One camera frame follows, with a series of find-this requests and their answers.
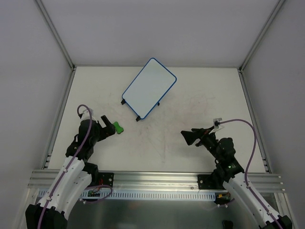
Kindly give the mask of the green bone-shaped eraser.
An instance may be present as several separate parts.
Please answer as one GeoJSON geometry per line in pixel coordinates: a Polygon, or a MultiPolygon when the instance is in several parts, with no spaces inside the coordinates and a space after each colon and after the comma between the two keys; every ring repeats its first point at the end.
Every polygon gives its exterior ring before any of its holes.
{"type": "Polygon", "coordinates": [[[117,134],[121,134],[124,132],[124,128],[120,126],[120,124],[118,122],[114,122],[113,126],[115,128],[115,131],[117,134]]]}

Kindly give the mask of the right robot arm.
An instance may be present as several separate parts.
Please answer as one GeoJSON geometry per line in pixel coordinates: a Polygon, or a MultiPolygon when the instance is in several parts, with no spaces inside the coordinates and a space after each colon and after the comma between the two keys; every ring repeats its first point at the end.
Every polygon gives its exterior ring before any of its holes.
{"type": "Polygon", "coordinates": [[[226,189],[260,229],[293,227],[291,219],[287,215],[281,216],[252,185],[234,156],[236,150],[232,138],[218,140],[211,128],[193,128],[191,131],[181,131],[181,134],[187,145],[204,146],[215,158],[216,168],[203,180],[204,185],[226,189]]]}

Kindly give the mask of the blue-framed whiteboard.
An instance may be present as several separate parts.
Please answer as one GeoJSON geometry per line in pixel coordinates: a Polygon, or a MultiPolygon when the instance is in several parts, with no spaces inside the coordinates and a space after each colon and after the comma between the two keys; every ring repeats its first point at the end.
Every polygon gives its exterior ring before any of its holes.
{"type": "Polygon", "coordinates": [[[150,58],[130,85],[122,99],[143,119],[152,107],[160,102],[176,83],[177,77],[157,59],[150,58]]]}

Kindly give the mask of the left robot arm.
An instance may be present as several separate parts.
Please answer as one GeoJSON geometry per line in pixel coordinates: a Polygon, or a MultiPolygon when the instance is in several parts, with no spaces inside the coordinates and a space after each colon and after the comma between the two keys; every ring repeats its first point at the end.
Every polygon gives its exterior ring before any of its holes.
{"type": "Polygon", "coordinates": [[[89,189],[109,189],[112,194],[113,174],[103,175],[96,164],[88,160],[96,143],[114,135],[115,126],[106,116],[99,121],[82,114],[78,133],[67,148],[66,157],[58,175],[48,191],[37,204],[30,204],[25,211],[26,226],[29,229],[65,229],[70,213],[82,193],[89,189]]]}

